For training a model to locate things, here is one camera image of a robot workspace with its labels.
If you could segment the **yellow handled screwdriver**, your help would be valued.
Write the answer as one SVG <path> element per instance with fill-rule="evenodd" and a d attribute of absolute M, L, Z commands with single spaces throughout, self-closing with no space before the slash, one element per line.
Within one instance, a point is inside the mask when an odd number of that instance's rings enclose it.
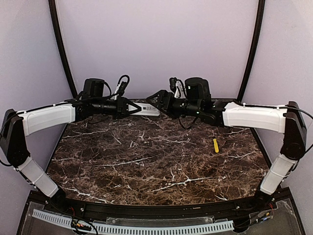
<path fill-rule="evenodd" d="M 218 142 L 217 142 L 217 138 L 215 136 L 214 131 L 212 131 L 213 134 L 213 146 L 214 146 L 214 151 L 215 153 L 219 153 L 219 146 L 218 146 Z"/>

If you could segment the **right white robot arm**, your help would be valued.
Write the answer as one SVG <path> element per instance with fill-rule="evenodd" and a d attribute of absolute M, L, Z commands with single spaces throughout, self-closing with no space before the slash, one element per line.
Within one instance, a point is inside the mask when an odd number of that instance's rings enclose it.
<path fill-rule="evenodd" d="M 171 90 L 160 90 L 149 96 L 147 102 L 174 119 L 189 116 L 216 127 L 259 128 L 284 134 L 280 153 L 260 183 L 259 191 L 263 194 L 272 195 L 307 153 L 304 111 L 296 102 L 267 106 L 213 101 L 207 80 L 188 78 L 182 90 L 175 82 L 176 78 L 170 78 Z"/>

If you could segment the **white remote control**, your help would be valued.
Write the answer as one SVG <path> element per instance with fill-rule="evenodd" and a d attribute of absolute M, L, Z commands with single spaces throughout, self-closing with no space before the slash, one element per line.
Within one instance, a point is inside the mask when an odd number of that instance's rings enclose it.
<path fill-rule="evenodd" d="M 152 116 L 152 117 L 158 117 L 160 116 L 160 112 L 156 111 L 150 104 L 148 103 L 137 103 L 142 108 L 142 116 Z"/>

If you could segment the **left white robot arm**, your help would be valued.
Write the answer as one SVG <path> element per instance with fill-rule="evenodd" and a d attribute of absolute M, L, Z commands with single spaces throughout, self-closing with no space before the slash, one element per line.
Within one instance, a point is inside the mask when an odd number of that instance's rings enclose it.
<path fill-rule="evenodd" d="M 27 149 L 27 136 L 61 124 L 85 120 L 95 114 L 122 119 L 141 112 L 142 108 L 123 97 L 128 82 L 119 81 L 118 88 L 103 95 L 108 86 L 103 79 L 85 80 L 83 90 L 73 99 L 28 111 L 7 110 L 0 131 L 0 147 L 13 167 L 45 196 L 61 200 L 66 194 L 35 162 Z"/>

